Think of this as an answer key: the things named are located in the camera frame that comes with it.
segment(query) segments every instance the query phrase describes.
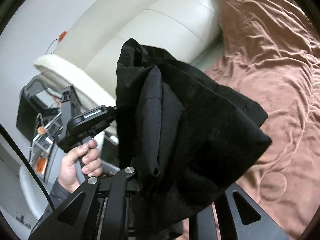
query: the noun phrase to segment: pink blanket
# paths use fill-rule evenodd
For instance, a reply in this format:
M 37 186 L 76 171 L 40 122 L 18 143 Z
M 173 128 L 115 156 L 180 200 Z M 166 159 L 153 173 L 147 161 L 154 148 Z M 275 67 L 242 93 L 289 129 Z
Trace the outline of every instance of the pink blanket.
M 224 55 L 206 74 L 257 101 L 273 144 L 238 184 L 297 239 L 320 204 L 320 39 L 286 0 L 222 0 Z

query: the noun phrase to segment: floor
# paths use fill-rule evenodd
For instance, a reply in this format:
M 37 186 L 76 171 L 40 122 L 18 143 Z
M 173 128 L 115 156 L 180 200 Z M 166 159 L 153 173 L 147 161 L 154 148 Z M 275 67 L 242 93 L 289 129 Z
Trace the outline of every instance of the floor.
M 0 123 L 25 156 L 29 152 L 29 142 L 15 126 L 20 90 L 38 74 L 33 62 L 95 1 L 26 0 L 0 35 Z M 7 156 L 0 144 L 0 208 L 24 240 L 28 239 L 30 231 L 20 230 L 15 217 L 24 215 L 31 227 L 36 219 L 24 199 L 18 176 L 19 165 Z

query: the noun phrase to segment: human hand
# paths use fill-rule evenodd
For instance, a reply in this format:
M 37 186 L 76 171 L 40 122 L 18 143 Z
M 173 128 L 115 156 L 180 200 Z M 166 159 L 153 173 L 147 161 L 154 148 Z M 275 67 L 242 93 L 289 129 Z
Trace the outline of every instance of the human hand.
M 67 155 L 62 158 L 58 182 L 67 191 L 74 192 L 79 186 L 79 181 L 76 177 L 76 160 L 85 155 L 88 149 L 91 149 L 86 156 L 82 158 L 85 166 L 82 168 L 84 174 L 89 177 L 100 176 L 102 174 L 101 159 L 99 157 L 99 150 L 96 148 L 97 142 L 90 140 L 79 147 L 73 148 Z

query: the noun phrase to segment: black garment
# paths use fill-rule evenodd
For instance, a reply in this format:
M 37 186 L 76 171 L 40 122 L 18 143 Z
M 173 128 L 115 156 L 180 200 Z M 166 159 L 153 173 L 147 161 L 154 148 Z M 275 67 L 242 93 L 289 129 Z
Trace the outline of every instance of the black garment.
M 67 191 L 63 186 L 58 182 L 58 179 L 54 182 L 52 189 L 50 191 L 50 198 L 52 200 L 54 208 L 57 208 L 71 193 Z M 52 213 L 52 210 L 49 205 L 44 210 L 43 215 L 40 217 L 38 222 L 35 224 L 31 233 Z
M 257 102 L 164 49 L 130 39 L 116 71 L 117 106 L 126 109 L 117 117 L 121 168 L 136 168 L 146 192 L 132 201 L 136 231 L 206 208 L 271 144 Z

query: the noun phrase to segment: dark gray sleeve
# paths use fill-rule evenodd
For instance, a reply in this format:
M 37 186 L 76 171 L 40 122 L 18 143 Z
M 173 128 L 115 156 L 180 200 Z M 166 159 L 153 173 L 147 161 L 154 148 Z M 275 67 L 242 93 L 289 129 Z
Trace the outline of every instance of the dark gray sleeve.
M 71 193 L 68 192 L 64 187 L 62 187 L 58 179 L 56 179 L 53 184 L 52 190 L 49 194 L 54 208 L 57 208 Z M 31 233 L 52 213 L 52 210 L 49 205 L 44 210 L 43 215 L 40 217 L 36 225 L 31 230 Z

